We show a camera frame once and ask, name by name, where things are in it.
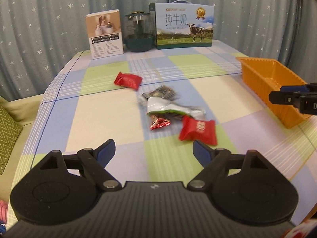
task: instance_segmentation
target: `sofa armrest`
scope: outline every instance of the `sofa armrest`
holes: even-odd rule
[[[2,101],[2,106],[12,116],[12,118],[24,126],[34,123],[43,95],[26,97],[11,102]]]

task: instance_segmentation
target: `white plastic handle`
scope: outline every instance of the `white plastic handle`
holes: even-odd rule
[[[186,3],[191,3],[191,2],[189,2],[189,1],[186,1],[186,0],[176,0],[176,1],[173,1],[173,2],[171,2],[171,3],[178,3],[178,2],[186,2]]]

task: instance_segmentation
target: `plaid tablecloth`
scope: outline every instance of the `plaid tablecloth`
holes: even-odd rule
[[[192,142],[179,141],[182,124],[150,131],[137,96],[165,84],[178,103],[201,106],[216,121],[217,147],[245,154],[257,149],[295,185],[300,223],[317,203],[317,118],[286,129],[242,81],[237,50],[215,40],[212,47],[150,50],[91,60],[77,53],[45,92],[23,150],[14,185],[53,149],[64,154],[96,148],[114,139],[117,150],[106,169],[120,182],[178,181],[202,167]],[[139,91],[115,86],[119,71],[143,77]],[[9,208],[8,226],[16,221]]]

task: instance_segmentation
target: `plastic bin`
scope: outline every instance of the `plastic bin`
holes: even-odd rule
[[[263,100],[286,128],[292,128],[309,118],[289,105],[273,105],[268,100],[271,91],[279,91],[281,86],[307,84],[290,69],[274,59],[237,57],[242,65],[243,81]]]

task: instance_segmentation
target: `pink fabric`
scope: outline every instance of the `pink fabric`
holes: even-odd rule
[[[7,223],[8,205],[4,201],[0,201],[0,221]]]

